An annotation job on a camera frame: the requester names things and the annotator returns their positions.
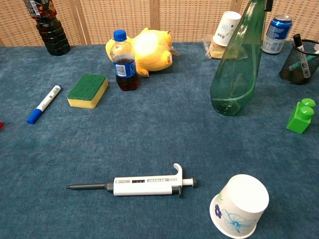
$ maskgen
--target blue bottle cap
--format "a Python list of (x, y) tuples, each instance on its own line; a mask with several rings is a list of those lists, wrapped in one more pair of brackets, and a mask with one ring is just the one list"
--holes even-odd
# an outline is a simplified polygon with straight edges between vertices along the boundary
[(125, 41), (127, 39), (126, 32), (124, 30), (116, 30), (113, 35), (115, 41)]
[(41, 116), (41, 114), (42, 114), (41, 110), (35, 109), (33, 113), (29, 116), (29, 118), (27, 119), (27, 122), (34, 124), (36, 120)]

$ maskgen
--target white paper cup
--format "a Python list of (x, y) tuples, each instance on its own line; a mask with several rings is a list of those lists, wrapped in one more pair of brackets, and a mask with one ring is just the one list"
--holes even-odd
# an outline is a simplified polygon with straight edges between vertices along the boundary
[(238, 174), (213, 198), (209, 212), (213, 223), (223, 234), (243, 239), (255, 231), (268, 203), (267, 189), (258, 179)]
[(224, 12), (213, 36), (213, 41), (220, 46), (227, 46), (240, 19), (241, 15), (235, 11)]

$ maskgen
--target blue marker cap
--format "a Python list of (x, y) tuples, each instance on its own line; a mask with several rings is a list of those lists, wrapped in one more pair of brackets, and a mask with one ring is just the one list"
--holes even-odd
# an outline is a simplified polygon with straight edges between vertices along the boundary
[(26, 121), (28, 123), (34, 124), (36, 120), (41, 116), (41, 114), (42, 114), (41, 110), (35, 109)]

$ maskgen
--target bottle cap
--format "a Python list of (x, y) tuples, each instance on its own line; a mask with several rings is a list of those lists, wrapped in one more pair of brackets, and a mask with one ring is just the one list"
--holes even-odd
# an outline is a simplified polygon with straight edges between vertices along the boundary
[(295, 46), (299, 47), (303, 45), (303, 42), (301, 41), (301, 37), (300, 34), (296, 34), (293, 36), (294, 42), (295, 42)]
[(113, 35), (115, 41), (125, 41), (127, 39), (126, 32), (124, 30), (116, 30)]
[(274, 3), (274, 0), (266, 0), (264, 11), (271, 11), (273, 9), (273, 3)]

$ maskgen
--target bottle label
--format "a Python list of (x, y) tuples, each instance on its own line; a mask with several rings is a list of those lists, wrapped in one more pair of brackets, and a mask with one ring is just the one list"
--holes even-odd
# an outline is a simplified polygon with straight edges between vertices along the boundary
[(135, 60), (125, 64), (114, 63), (114, 67), (115, 74), (121, 78), (129, 78), (136, 74)]
[(31, 17), (34, 18), (51, 18), (56, 16), (56, 10), (52, 0), (24, 0)]

